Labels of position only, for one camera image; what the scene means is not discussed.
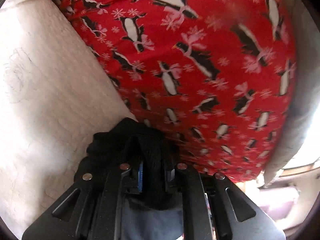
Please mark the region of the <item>dark navy large garment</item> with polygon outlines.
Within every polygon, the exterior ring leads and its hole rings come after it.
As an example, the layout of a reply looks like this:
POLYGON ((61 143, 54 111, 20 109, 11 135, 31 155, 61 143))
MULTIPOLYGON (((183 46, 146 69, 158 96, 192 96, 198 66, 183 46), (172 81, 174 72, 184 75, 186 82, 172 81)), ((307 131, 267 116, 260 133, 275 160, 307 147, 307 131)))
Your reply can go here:
POLYGON ((121 179, 120 239, 181 239, 182 195, 176 179, 166 182, 165 165, 175 165, 178 147, 163 132, 131 118, 93 135, 87 155, 107 167, 129 165, 121 179), (131 194, 131 168, 143 162, 143 189, 131 194))

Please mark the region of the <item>red penguin print blanket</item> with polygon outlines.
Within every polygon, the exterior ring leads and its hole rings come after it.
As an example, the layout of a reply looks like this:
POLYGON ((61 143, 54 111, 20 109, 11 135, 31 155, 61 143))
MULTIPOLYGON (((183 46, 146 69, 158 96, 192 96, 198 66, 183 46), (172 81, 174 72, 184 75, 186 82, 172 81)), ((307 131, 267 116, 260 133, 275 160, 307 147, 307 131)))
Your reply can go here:
POLYGON ((257 178, 295 86, 282 0, 55 0, 130 112, 202 173, 257 178))

